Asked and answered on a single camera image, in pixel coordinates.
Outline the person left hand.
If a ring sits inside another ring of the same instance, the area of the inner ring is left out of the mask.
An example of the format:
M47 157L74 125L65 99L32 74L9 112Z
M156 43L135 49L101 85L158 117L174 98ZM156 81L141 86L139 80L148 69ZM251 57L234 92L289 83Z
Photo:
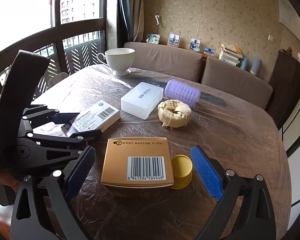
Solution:
M20 187L20 182L8 171L0 171L0 184L11 187L15 192L17 192Z

